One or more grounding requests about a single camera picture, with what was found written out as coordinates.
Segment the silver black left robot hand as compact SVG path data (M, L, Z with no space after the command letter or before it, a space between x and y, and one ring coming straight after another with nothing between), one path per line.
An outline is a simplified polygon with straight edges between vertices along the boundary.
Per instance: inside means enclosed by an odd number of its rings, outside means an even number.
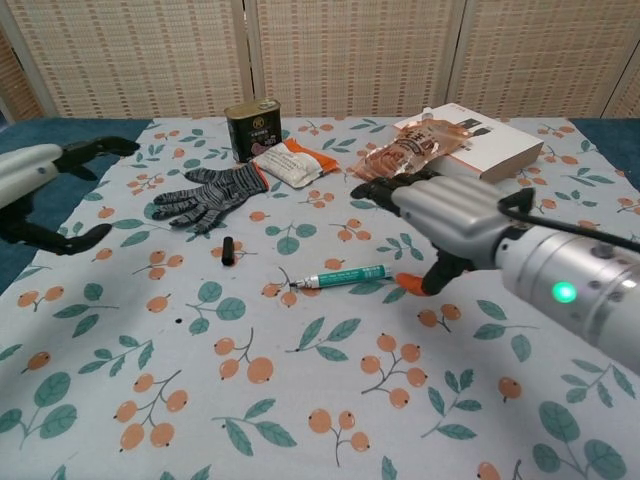
M24 244L56 255L75 255L92 249L112 229L100 224L87 233L67 238L27 220L33 211L33 196L62 173L84 181L98 177L85 164L98 156L126 157L138 151L132 140L108 136L66 146L39 144L1 155L1 239Z

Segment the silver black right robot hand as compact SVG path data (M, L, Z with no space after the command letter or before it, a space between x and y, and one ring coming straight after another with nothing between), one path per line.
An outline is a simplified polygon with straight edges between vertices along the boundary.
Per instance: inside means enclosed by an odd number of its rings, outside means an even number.
M526 232L499 212L503 194L495 187L428 168L365 182L351 191L351 197L374 202L431 242L436 261L424 277L396 276L396 282L414 295L436 295L466 271L497 269L499 245Z

